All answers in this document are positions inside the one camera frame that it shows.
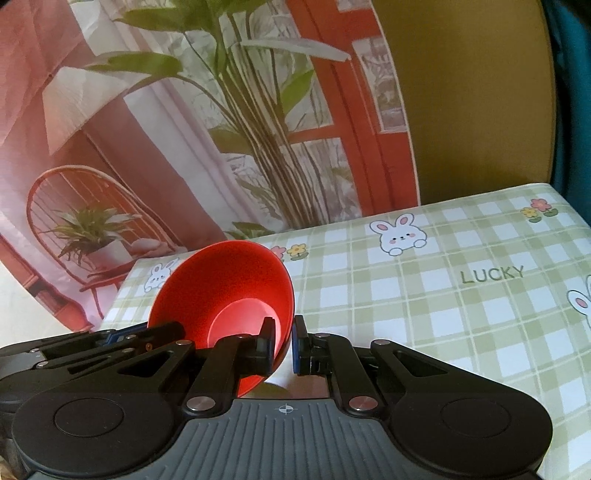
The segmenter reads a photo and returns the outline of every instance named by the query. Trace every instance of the green plaid tablecloth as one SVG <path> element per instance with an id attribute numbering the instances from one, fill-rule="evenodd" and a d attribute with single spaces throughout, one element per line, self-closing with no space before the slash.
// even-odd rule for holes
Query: green plaid tablecloth
<path id="1" fill-rule="evenodd" d="M 414 218 L 405 222 L 403 213 Z M 397 219 L 396 242 L 388 237 L 381 244 L 375 231 L 392 230 L 370 224 Z M 411 222 L 420 230 L 405 228 Z M 422 247 L 387 252 L 424 234 Z M 532 395 L 554 424 L 541 476 L 591 478 L 591 329 L 584 314 L 585 305 L 591 309 L 591 229 L 550 186 L 255 241 L 283 256 L 296 312 L 309 331 L 343 335 L 359 346 L 388 338 Z M 102 328 L 147 321 L 158 287 L 190 255 L 138 261 Z M 571 290 L 580 293 L 572 303 Z M 288 356 L 271 381 L 293 390 L 290 362 Z"/>

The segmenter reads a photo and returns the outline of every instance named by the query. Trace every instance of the white flower pot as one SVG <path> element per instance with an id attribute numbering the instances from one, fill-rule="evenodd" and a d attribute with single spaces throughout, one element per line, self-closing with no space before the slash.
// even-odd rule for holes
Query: white flower pot
<path id="1" fill-rule="evenodd" d="M 110 270 L 133 260 L 120 240 L 113 240 L 106 247 L 88 254 L 86 258 L 97 270 Z"/>

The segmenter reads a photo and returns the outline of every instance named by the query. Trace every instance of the screw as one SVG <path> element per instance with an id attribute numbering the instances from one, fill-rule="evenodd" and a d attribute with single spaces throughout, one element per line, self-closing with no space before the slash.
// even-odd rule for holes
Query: screw
<path id="1" fill-rule="evenodd" d="M 353 397 L 349 400 L 349 407 L 355 411 L 369 411 L 378 406 L 378 401 L 373 397 Z"/>
<path id="2" fill-rule="evenodd" d="M 193 411 L 211 410 L 216 401 L 211 397 L 193 397 L 187 400 L 187 408 Z"/>

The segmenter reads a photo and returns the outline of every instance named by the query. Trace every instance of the bunny print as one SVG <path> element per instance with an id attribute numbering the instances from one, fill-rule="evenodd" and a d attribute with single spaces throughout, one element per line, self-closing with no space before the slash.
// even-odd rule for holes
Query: bunny print
<path id="1" fill-rule="evenodd" d="M 180 263 L 179 258 L 175 258 L 168 262 L 166 265 L 162 265 L 162 263 L 158 263 L 152 267 L 152 271 L 148 280 L 144 284 L 144 291 L 148 293 L 153 288 L 162 288 L 164 282 L 166 282 L 169 276 L 172 274 L 173 270 L 177 267 Z"/>
<path id="2" fill-rule="evenodd" d="M 587 325 L 591 328 L 591 275 L 587 276 L 587 292 L 582 293 L 578 290 L 570 290 L 567 293 L 570 304 L 577 312 L 582 313 L 587 318 Z"/>
<path id="3" fill-rule="evenodd" d="M 371 222 L 369 227 L 375 233 L 380 234 L 379 246 L 387 254 L 397 257 L 403 250 L 409 248 L 422 248 L 427 245 L 427 234 L 413 225 L 414 215 L 405 213 L 396 219 L 396 224 L 391 225 L 383 220 Z"/>

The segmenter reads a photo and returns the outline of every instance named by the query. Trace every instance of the gray ribbed plate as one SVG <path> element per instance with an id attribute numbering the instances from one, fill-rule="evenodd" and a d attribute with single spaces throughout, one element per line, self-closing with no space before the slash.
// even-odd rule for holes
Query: gray ribbed plate
<path id="1" fill-rule="evenodd" d="M 331 399 L 240 399 L 220 417 L 189 421 L 170 450 L 121 480 L 434 478 L 406 460 L 376 420 L 349 417 Z"/>

